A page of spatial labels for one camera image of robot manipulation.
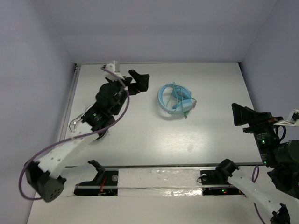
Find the light blue headphones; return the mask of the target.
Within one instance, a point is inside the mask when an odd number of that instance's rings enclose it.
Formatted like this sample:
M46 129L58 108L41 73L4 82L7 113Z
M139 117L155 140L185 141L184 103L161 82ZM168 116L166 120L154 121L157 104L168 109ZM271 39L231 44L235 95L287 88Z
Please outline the light blue headphones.
M175 82L163 85L157 93L159 107L170 115L182 115L187 118L196 107L197 100L191 91Z

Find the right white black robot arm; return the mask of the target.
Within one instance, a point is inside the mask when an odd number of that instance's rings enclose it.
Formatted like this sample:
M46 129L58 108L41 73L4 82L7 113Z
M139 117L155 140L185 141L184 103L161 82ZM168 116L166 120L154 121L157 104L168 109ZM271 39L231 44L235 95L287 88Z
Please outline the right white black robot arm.
M299 142L283 142L287 126L299 125L299 111L292 110L289 118L274 117L270 112L256 112L237 103L232 105L234 125L248 127L245 133L254 135L263 165L271 168L267 172L275 188L294 198L299 197ZM243 177L240 167L232 164L216 171L220 183L230 183L237 187L254 204L259 204L270 215L272 224L289 224L290 215L284 203L271 199L262 192L255 182Z

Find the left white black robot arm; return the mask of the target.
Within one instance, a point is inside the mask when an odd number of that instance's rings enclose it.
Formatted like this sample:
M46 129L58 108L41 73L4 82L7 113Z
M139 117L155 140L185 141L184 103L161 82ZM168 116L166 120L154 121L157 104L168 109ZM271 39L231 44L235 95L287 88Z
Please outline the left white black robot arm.
M118 123L128 110L130 96L146 92L150 76L129 70L129 77L102 68L111 75L95 96L95 103L79 119L69 138L47 146L31 157L21 171L18 188L27 200L55 200L64 190L66 179L61 176L66 163L80 153L88 144ZM39 195L38 198L26 196L22 190L22 180Z

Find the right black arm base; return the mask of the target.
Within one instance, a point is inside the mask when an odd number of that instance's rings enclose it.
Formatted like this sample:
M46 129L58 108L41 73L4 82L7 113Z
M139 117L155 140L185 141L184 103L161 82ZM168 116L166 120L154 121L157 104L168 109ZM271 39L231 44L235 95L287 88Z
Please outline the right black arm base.
M197 178L197 183L203 186L204 196L243 195L243 193L232 184L228 178L239 167L231 160L223 160L214 170L203 170Z

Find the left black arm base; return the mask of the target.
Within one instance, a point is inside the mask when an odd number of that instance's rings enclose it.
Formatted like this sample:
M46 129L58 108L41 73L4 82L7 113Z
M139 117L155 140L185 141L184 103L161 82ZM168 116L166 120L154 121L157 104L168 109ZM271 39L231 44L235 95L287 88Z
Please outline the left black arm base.
M118 196L118 170L105 170L97 161L88 161L96 171L96 176L91 181L75 185L76 196Z

